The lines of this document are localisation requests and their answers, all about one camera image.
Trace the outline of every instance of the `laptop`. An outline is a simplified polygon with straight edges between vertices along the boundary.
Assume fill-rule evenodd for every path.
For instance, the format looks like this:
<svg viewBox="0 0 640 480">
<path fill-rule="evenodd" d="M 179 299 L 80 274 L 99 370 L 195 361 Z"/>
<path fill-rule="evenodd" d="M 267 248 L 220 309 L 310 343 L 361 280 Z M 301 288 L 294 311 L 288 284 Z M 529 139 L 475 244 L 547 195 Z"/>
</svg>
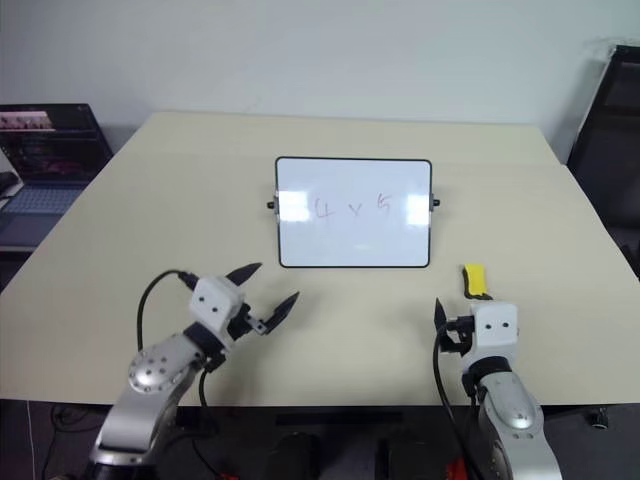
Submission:
<svg viewBox="0 0 640 480">
<path fill-rule="evenodd" d="M 0 249 L 34 250 L 113 152 L 87 104 L 0 105 L 0 149 L 24 186 L 0 210 Z"/>
</svg>

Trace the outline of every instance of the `whiteboard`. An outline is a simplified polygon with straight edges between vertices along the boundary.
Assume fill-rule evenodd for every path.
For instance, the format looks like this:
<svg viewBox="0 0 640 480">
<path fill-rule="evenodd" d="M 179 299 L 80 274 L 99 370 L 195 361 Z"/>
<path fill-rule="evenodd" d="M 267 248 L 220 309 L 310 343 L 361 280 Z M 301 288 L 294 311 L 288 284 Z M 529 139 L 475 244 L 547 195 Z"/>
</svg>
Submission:
<svg viewBox="0 0 640 480">
<path fill-rule="evenodd" d="M 280 157 L 276 214 L 284 267 L 426 267 L 428 160 Z"/>
</svg>

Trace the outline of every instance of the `table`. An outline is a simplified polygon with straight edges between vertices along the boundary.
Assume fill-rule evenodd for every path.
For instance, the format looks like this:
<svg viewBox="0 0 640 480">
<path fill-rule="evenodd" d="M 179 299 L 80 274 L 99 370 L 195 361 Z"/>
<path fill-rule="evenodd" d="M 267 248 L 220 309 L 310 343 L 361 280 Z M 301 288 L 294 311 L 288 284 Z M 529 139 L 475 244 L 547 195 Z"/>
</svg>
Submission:
<svg viewBox="0 0 640 480">
<path fill-rule="evenodd" d="M 428 158 L 426 269 L 284 269 L 265 202 L 280 155 Z M 224 250 L 223 245 L 235 245 Z M 166 268 L 245 284 L 256 315 L 300 290 L 286 322 L 246 336 L 211 375 L 212 405 L 439 404 L 433 306 L 468 312 L 460 266 L 486 265 L 520 311 L 514 365 L 544 404 L 635 402 L 640 286 L 538 130 L 159 113 L 113 158 L 0 296 L 0 396 L 112 403 L 135 353 L 135 312 Z M 161 282 L 145 344 L 189 323 L 189 291 Z M 460 360 L 442 358 L 454 402 Z M 195 389 L 183 399 L 197 404 Z"/>
</svg>

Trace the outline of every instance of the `laptop screen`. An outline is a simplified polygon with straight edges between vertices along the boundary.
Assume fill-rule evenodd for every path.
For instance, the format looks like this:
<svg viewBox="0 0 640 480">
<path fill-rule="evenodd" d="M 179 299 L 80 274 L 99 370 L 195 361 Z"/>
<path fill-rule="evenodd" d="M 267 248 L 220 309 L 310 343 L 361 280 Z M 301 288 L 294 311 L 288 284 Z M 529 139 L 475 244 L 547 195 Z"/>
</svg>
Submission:
<svg viewBox="0 0 640 480">
<path fill-rule="evenodd" d="M 113 153 L 87 104 L 0 105 L 0 148 L 25 183 L 88 183 Z"/>
</svg>

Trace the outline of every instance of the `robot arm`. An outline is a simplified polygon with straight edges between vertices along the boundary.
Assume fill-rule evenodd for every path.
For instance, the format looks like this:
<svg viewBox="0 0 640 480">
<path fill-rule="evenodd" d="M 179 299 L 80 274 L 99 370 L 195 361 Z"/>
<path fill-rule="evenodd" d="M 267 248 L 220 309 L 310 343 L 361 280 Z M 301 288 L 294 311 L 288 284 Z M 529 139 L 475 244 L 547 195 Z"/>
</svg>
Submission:
<svg viewBox="0 0 640 480">
<path fill-rule="evenodd" d="M 518 315 L 515 305 L 475 304 L 471 315 L 447 322 L 436 302 L 438 328 L 454 331 L 460 342 L 441 336 L 443 351 L 462 355 L 462 383 L 480 405 L 479 425 L 493 446 L 500 479 L 561 480 L 558 462 L 544 436 L 544 415 L 516 373 Z"/>
<path fill-rule="evenodd" d="M 88 478 L 154 478 L 164 434 L 196 373 L 222 365 L 242 335 L 251 330 L 266 335 L 287 317 L 298 293 L 282 302 L 266 322 L 249 315 L 238 287 L 258 267 L 251 264 L 226 277 L 199 279 L 189 304 L 194 323 L 138 352 L 129 365 L 125 390 L 96 439 Z"/>
</svg>

